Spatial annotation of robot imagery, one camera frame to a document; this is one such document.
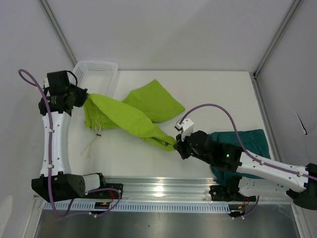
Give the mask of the teal green shorts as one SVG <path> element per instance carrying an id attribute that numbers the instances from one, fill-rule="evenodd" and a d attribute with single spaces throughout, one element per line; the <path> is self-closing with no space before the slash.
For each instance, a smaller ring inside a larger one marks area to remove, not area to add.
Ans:
<path id="1" fill-rule="evenodd" d="M 252 153 L 270 159 L 269 146 L 265 133 L 262 129 L 239 131 L 239 137 L 245 148 Z M 234 131 L 213 132 L 209 134 L 213 141 L 219 143 L 227 143 L 236 146 L 241 146 Z M 234 176 L 247 177 L 250 179 L 261 179 L 250 174 L 242 174 L 236 172 L 222 172 L 218 169 L 211 168 L 211 172 L 216 177 L 218 183 L 222 186 L 227 186 L 230 179 Z"/>

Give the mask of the lime green shorts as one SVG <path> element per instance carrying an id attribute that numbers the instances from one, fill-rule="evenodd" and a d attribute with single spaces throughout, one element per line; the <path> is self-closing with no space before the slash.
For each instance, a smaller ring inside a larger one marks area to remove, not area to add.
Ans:
<path id="1" fill-rule="evenodd" d="M 85 126 L 100 129 L 121 128 L 164 151 L 174 151 L 176 140 L 158 123 L 185 111 L 156 79 L 129 92 L 122 101 L 101 94 L 89 94 L 83 105 Z"/>

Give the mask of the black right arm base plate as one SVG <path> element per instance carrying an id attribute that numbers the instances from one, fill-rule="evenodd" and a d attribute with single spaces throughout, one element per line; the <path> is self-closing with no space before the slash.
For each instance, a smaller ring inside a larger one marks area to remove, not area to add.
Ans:
<path id="1" fill-rule="evenodd" d="M 243 202 L 250 201 L 255 202 L 256 196 L 244 196 L 237 190 L 231 191 L 229 188 L 222 185 L 212 185 L 210 186 L 209 194 L 212 201 L 222 201 L 222 202 Z"/>

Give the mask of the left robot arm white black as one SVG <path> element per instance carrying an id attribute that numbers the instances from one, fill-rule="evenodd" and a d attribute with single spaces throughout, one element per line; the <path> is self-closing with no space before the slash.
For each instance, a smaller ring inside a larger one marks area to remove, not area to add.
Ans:
<path id="1" fill-rule="evenodd" d="M 86 89 L 71 83 L 69 70 L 47 74 L 48 87 L 38 106 L 44 125 L 44 157 L 39 178 L 31 188 L 46 202 L 84 198 L 89 191 L 96 198 L 107 194 L 106 181 L 101 173 L 75 175 L 68 156 L 68 132 L 74 107 L 82 107 L 88 98 Z"/>

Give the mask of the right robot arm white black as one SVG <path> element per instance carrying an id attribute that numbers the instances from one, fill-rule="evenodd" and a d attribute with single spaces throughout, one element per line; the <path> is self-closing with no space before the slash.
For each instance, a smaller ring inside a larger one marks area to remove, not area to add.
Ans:
<path id="1" fill-rule="evenodd" d="M 195 157 L 213 169 L 235 173 L 227 182 L 230 201 L 246 197 L 288 197 L 301 208 L 317 208 L 317 167 L 294 166 L 261 157 L 242 147 L 215 142 L 203 131 L 178 134 L 174 149 L 182 159 Z"/>

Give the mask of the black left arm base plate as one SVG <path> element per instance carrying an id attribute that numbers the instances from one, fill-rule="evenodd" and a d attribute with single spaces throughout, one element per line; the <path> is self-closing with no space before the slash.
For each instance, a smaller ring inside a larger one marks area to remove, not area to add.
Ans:
<path id="1" fill-rule="evenodd" d="M 102 199 L 118 199 L 118 194 L 120 193 L 120 197 L 122 198 L 123 187 L 122 183 L 106 183 L 101 187 L 103 190 L 98 193 L 97 197 Z"/>

